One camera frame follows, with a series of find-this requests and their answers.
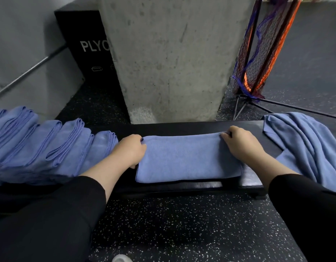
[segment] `person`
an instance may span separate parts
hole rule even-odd
[[[268,155],[252,133],[221,133],[231,153],[251,167],[308,261],[336,258],[336,193]],[[0,262],[87,259],[92,230],[114,185],[143,158],[141,136],[122,139],[103,161],[48,197],[0,222]]]

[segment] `sports net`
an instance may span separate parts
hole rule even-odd
[[[251,98],[264,98],[261,95],[262,89],[282,49],[300,3],[301,0],[276,0],[276,4],[272,5],[272,9],[256,26],[256,13],[261,5],[261,0],[256,0],[232,74],[235,94],[241,90]],[[255,27],[254,39],[258,40],[253,55],[247,60],[247,52],[249,55],[252,46],[252,30]]]

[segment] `person's right hand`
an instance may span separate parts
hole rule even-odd
[[[232,137],[224,132],[220,136],[227,143],[232,155],[243,163],[247,164],[249,160],[265,154],[262,145],[250,131],[237,126],[231,126],[228,131],[232,133]]]
[[[141,144],[141,136],[137,134],[123,138],[110,155],[116,156],[126,167],[135,168],[144,157],[146,144]]]

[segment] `black sleeve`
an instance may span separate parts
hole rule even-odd
[[[275,177],[269,197],[308,261],[336,261],[336,193],[296,174]]]
[[[84,262],[105,206],[97,181],[74,178],[0,222],[0,262]]]

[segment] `shoe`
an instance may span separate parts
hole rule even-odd
[[[112,259],[112,262],[133,262],[133,261],[126,255],[117,255]]]

